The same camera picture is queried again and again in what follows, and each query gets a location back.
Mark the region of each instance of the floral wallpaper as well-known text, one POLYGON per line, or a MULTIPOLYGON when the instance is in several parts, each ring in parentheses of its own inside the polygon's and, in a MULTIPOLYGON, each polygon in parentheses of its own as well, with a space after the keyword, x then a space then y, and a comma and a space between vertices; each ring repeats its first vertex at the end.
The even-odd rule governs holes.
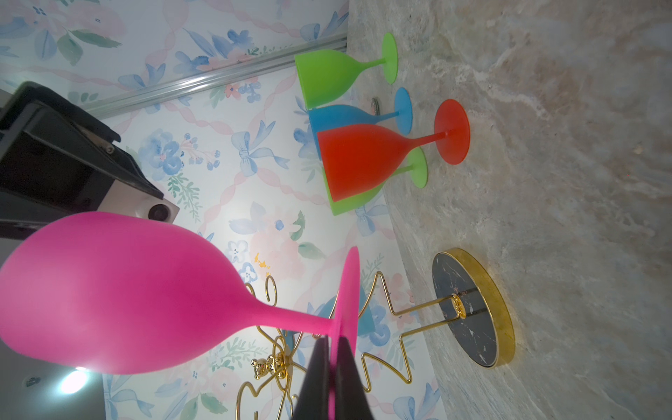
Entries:
MULTIPOLYGON (((30 80, 86 104, 345 33, 347 10, 347 0, 2 0, 0 89, 30 80)), ((258 101, 257 89, 213 101, 258 101)))
MULTIPOLYGON (((279 12, 284 13, 285 3, 278 3, 279 12)), ((353 95, 346 94, 342 101, 353 101, 353 95)), ((355 211, 332 215, 296 69, 105 123, 121 134, 120 146, 134 156, 144 174, 180 206, 175 223, 216 245, 257 298, 265 300, 265 278, 270 274, 277 284, 278 306, 328 317, 346 253, 357 245, 360 296, 381 270, 397 308, 415 303, 385 198, 378 196, 355 211)), ((170 246, 157 243, 159 248, 170 246)), ((398 337, 418 326, 415 313, 392 316, 383 291, 377 289, 360 320, 356 358, 368 351, 405 372, 398 337)), ((284 335, 293 345, 297 336, 284 335)), ((372 392, 367 395, 375 418, 446 419, 422 334, 405 343, 412 384, 368 363, 372 392)), ((307 366, 313 345, 312 337, 304 337, 294 361, 307 366)), ((267 358, 271 348, 259 331, 246 329, 176 368, 104 376, 108 420, 234 419, 242 383, 250 381, 257 388, 264 380, 255 379, 255 370, 261 367, 251 362, 267 358)), ((364 378, 361 366, 360 375, 364 378)), ((292 394, 299 393, 303 378, 295 368, 292 394)), ((278 412, 287 419, 289 404, 285 402, 281 410, 281 401, 274 383, 257 398, 246 390, 241 418, 252 419, 258 411, 261 420, 275 419, 278 412)))

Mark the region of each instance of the round black marble base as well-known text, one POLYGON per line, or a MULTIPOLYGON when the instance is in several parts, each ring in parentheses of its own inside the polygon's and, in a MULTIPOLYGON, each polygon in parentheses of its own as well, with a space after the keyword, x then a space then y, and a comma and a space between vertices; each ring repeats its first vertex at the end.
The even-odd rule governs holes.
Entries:
MULTIPOLYGON (((448 325, 462 349, 485 368, 513 357, 515 338, 508 310, 492 279, 471 255, 461 249, 438 253, 432 263, 437 298, 457 295, 466 318, 448 325)), ((458 316, 450 300, 439 304, 444 317, 458 316)))

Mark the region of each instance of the blue flower pattern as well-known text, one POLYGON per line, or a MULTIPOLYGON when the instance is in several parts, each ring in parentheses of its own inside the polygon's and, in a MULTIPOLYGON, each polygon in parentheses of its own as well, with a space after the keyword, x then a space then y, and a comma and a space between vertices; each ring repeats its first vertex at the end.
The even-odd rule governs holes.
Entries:
POLYGON ((255 89, 261 88, 261 82, 246 83, 244 86, 238 88, 238 92, 242 95, 249 93, 247 96, 247 101, 253 103, 254 101, 261 100, 261 95, 255 92, 255 89))
POLYGON ((151 178, 161 181, 166 176, 177 174, 184 166, 178 151, 179 144, 173 140, 173 135, 159 128, 145 138, 138 149, 138 157, 143 167, 153 168, 151 178))
POLYGON ((243 268, 238 270, 238 274, 241 275, 241 278, 243 279, 244 283, 251 283, 254 282, 257 278, 259 278, 257 272, 254 270, 254 267, 250 263, 244 263, 243 268))
POLYGON ((259 132, 257 137, 250 144, 250 134, 247 131, 237 132, 231 136, 231 144, 238 149, 238 154, 241 157, 241 171, 246 177, 251 177, 257 173, 257 163, 254 159, 261 157, 272 157, 274 161, 281 168, 289 169, 287 162, 289 159, 283 157, 278 157, 273 154, 273 151, 267 147, 257 148, 265 139, 268 137, 268 134, 273 130, 273 127, 276 125, 276 122, 273 121, 268 127, 264 124, 263 121, 259 123, 259 132))
POLYGON ((247 241, 229 241, 228 249, 225 251, 225 253, 228 257, 228 260, 232 263, 242 263, 246 260, 245 256, 247 254, 248 248, 249 246, 247 241))

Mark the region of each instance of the black device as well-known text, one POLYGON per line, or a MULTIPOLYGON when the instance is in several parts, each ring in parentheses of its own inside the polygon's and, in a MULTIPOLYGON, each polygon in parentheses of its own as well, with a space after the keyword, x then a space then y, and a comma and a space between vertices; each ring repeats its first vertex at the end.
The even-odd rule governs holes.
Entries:
POLYGON ((179 208, 113 142, 119 134, 53 90, 25 82, 0 111, 0 237, 107 211, 173 222, 179 208))

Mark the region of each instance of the wine glass bowl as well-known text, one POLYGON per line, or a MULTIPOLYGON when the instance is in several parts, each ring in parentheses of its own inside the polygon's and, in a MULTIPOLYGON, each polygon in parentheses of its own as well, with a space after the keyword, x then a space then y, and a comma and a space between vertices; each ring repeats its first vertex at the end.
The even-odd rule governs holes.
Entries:
POLYGON ((306 109, 315 108, 338 99, 355 82, 360 73, 370 67, 383 65, 386 80, 396 80, 398 55, 396 41, 390 33, 382 43, 382 58, 359 62, 344 52, 318 50, 294 57, 296 73, 306 102, 306 109))
POLYGON ((312 137, 317 148, 317 156, 321 160, 320 142, 317 133, 333 130, 353 124, 377 124, 381 121, 394 118, 401 134, 411 132, 413 125, 413 105, 409 92, 400 87, 394 96, 394 111, 389 114, 371 115, 355 106, 331 105, 322 108, 313 108, 308 111, 308 119, 312 129, 312 137))
POLYGON ((444 161, 452 165, 464 160, 470 144, 466 112, 453 99, 439 107, 430 136, 411 139, 370 124, 344 126, 317 136, 334 202, 374 189, 423 144, 436 142, 444 161))
MULTIPOLYGON (((359 285, 352 248, 339 289, 348 297, 339 301, 359 302, 359 285)), ((330 320, 264 304, 202 237, 104 212, 50 223, 0 268, 0 338, 10 348, 108 374, 170 368, 255 325, 346 335, 354 346, 358 308, 339 311, 343 318, 330 320)))

